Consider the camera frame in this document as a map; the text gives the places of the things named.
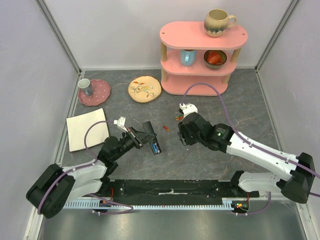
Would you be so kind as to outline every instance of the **pink shelf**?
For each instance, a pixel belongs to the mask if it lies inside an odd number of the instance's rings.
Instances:
[[[221,36],[211,37],[206,34],[203,21],[175,21],[161,29],[160,38],[173,49],[234,50],[245,45],[248,33],[237,24]]]
[[[231,74],[237,66],[236,62],[230,62],[231,54],[225,51],[226,63],[219,69],[210,69],[204,61],[205,50],[198,50],[192,66],[183,66],[180,62],[180,50],[171,49],[167,51],[166,61],[161,61],[163,69],[174,75],[198,75],[198,76],[226,76]]]
[[[169,94],[183,95],[188,87],[195,83],[208,83],[213,85],[220,94],[223,94],[228,87],[228,84],[222,82],[222,76],[186,76],[172,75],[167,73],[167,81],[161,81],[162,88]],[[208,86],[198,85],[193,87],[188,95],[194,96],[217,96],[216,92]]]

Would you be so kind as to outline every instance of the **bowl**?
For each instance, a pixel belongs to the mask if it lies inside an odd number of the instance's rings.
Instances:
[[[212,64],[210,62],[207,61],[207,57],[209,55],[210,52],[216,52],[217,54],[220,55],[223,63],[222,64]],[[210,69],[219,69],[221,68],[227,61],[227,55],[224,51],[221,51],[221,50],[208,50],[204,53],[203,55],[203,58],[204,58],[204,62],[205,62],[205,65],[210,68]]]

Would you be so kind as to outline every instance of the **pink plate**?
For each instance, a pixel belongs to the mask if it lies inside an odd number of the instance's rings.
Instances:
[[[82,90],[79,90],[78,98],[80,103],[86,106],[97,106],[102,104],[110,96],[111,88],[109,84],[102,79],[93,79],[90,82],[93,88],[93,94],[87,96]]]

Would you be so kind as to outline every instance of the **decorative plate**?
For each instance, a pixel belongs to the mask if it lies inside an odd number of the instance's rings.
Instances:
[[[79,90],[78,98],[80,103],[86,106],[97,106],[102,104],[110,96],[110,86],[102,79],[93,79],[90,81],[93,94],[87,96],[82,90]]]
[[[130,82],[128,92],[130,97],[138,103],[148,103],[161,93],[161,85],[152,76],[140,76]]]

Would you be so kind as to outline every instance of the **red chili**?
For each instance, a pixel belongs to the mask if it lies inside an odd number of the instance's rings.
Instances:
[[[167,131],[170,132],[170,129],[166,127],[166,125],[163,125],[163,128]]]

